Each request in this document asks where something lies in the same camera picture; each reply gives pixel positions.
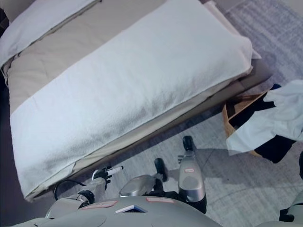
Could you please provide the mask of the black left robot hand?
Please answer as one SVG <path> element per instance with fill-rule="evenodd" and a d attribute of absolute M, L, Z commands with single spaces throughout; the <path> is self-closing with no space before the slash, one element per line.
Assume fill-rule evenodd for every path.
<path fill-rule="evenodd" d="M 112 177 L 112 175 L 122 171 L 124 169 L 123 166 L 118 166 L 115 168 L 112 168 L 110 166 L 102 168 L 102 169 L 97 169 L 93 172 L 92 175 L 92 180 L 95 180 L 97 178 L 103 178 L 106 181 L 106 184 L 110 183 L 109 178 Z"/>

